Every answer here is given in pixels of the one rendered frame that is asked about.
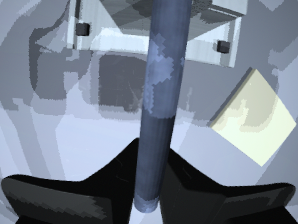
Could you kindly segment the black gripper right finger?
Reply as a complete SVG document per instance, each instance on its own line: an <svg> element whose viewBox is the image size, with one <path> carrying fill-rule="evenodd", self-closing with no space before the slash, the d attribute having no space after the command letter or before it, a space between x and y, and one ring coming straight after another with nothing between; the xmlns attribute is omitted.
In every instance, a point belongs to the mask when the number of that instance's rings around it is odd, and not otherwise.
<svg viewBox="0 0 298 224"><path fill-rule="evenodd" d="M245 216L285 206L295 194L295 185L225 186L169 149L160 210L164 224L222 224L227 218Z"/></svg>

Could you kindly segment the blue-grey metal shaft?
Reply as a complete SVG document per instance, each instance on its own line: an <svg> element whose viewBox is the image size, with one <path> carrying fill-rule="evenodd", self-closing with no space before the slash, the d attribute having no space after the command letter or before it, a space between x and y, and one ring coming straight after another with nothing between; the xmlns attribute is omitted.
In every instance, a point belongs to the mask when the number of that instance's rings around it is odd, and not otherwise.
<svg viewBox="0 0 298 224"><path fill-rule="evenodd" d="M160 201L184 73L192 0L153 0L134 206L152 213Z"/></svg>

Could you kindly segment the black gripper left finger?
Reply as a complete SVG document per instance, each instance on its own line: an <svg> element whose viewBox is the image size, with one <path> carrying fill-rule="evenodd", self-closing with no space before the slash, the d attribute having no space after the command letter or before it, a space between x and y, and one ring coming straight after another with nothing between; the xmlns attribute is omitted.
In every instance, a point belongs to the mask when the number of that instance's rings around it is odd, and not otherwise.
<svg viewBox="0 0 298 224"><path fill-rule="evenodd" d="M19 217L24 214L52 224L129 224L138 144L140 137L85 180L47 180L15 173L1 180L1 189Z"/></svg>

